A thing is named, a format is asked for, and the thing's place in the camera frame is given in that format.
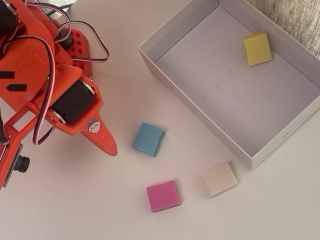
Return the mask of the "orange gripper black servo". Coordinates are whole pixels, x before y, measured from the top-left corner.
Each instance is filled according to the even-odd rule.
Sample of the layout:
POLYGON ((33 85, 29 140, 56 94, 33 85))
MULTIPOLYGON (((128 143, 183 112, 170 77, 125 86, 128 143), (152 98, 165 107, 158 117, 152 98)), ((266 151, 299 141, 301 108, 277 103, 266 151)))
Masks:
POLYGON ((80 132, 109 156, 116 156, 116 141, 101 116, 102 96, 98 86, 79 67, 60 64, 45 119, 62 132, 80 132))

